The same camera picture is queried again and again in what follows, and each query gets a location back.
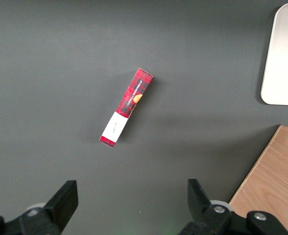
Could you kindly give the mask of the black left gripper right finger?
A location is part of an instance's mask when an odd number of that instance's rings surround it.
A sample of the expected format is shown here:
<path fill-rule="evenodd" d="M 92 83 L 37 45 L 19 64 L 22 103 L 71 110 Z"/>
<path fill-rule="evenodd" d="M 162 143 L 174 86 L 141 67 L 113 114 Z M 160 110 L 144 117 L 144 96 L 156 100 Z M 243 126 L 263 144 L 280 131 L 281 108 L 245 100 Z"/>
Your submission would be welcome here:
<path fill-rule="evenodd" d="M 288 235 L 287 229 L 272 214 L 250 211 L 246 218 L 222 204 L 213 204 L 197 179 L 189 179 L 188 207 L 193 221 L 181 235 Z"/>

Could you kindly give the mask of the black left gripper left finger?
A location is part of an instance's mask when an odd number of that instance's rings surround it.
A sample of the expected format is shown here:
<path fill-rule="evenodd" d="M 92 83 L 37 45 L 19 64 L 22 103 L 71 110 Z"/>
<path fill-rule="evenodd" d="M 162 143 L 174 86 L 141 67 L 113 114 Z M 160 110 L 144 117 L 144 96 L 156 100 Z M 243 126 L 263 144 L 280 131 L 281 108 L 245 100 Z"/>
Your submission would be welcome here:
<path fill-rule="evenodd" d="M 68 180 L 47 203 L 33 205 L 9 222 L 0 216 L 0 235 L 60 235 L 77 207 L 77 181 Z"/>

